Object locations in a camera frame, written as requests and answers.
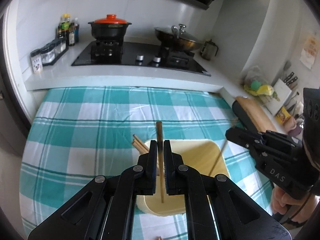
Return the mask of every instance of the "green ball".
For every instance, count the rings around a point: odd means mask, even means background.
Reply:
[[[261,83],[257,80],[253,81],[250,85],[250,88],[254,91],[257,91],[261,87]]]

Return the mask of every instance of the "knife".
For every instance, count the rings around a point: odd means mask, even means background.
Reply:
[[[287,82],[293,77],[293,75],[294,75],[294,72],[291,72],[291,74],[290,74],[289,76],[287,76],[287,77],[283,80],[283,82],[284,82],[284,83],[287,83]]]
[[[297,81],[298,80],[298,77],[295,76],[292,80],[289,80],[286,85],[289,86],[290,84],[292,84],[293,82]]]

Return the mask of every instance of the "spice rack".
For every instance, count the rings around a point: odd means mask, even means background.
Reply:
[[[53,61],[51,61],[50,63],[42,64],[42,66],[45,67],[45,66],[52,66],[52,65],[54,65],[68,50],[69,50],[69,47],[66,46],[66,49],[65,49],[63,52],[61,52],[59,55],[57,55],[57,56],[54,58]]]

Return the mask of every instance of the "chopstick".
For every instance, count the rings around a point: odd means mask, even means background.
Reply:
[[[134,134],[133,137],[134,137],[134,139],[137,140],[138,143],[140,143],[140,144],[142,145],[143,148],[145,148],[145,149],[147,150],[147,152],[149,152],[150,149],[148,148],[148,146],[145,145],[145,144],[139,139],[138,136],[136,136],[136,135]]]
[[[231,120],[231,127],[235,127],[235,126],[237,125],[237,121],[238,121],[238,118],[232,119],[232,120]],[[217,165],[220,157],[222,156],[224,150],[226,149],[227,145],[228,145],[228,140],[227,140],[227,138],[225,138],[225,140],[224,140],[224,142],[223,142],[223,144],[222,144],[221,150],[220,150],[220,152],[219,152],[219,154],[218,154],[218,157],[216,158],[216,160],[215,160],[215,162],[214,162],[214,164],[213,164],[213,166],[212,166],[212,168],[211,168],[208,176],[211,176],[214,168],[216,167],[216,165]]]
[[[138,151],[140,154],[148,153],[147,151],[141,144],[137,143],[137,141],[133,140],[131,143]]]
[[[160,194],[161,203],[164,203],[164,162],[163,162],[163,135],[162,135],[162,122],[156,122],[157,132],[157,144],[158,144],[158,159],[159,159],[159,170],[160,170]]]
[[[138,151],[139,151],[139,154],[145,154],[145,153],[148,153],[149,152],[149,147],[143,143],[138,136],[136,136],[135,134],[133,135],[133,141],[132,141],[132,145],[133,147],[135,147]],[[159,172],[159,169],[157,167],[157,171],[156,171],[156,175],[159,176],[160,172]]]

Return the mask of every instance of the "kitchen counter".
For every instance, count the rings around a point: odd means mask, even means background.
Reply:
[[[220,93],[232,106],[236,96],[251,97],[238,84],[229,80],[215,66],[221,62],[207,61],[195,54],[194,59],[211,74],[211,77],[171,69],[125,66],[90,65],[71,66],[73,61],[91,42],[80,42],[69,50],[53,65],[46,66],[40,74],[32,74],[24,83],[27,90],[40,90],[77,86],[136,86],[171,89],[197,90]],[[284,133],[271,113],[264,112],[273,122],[278,132]]]

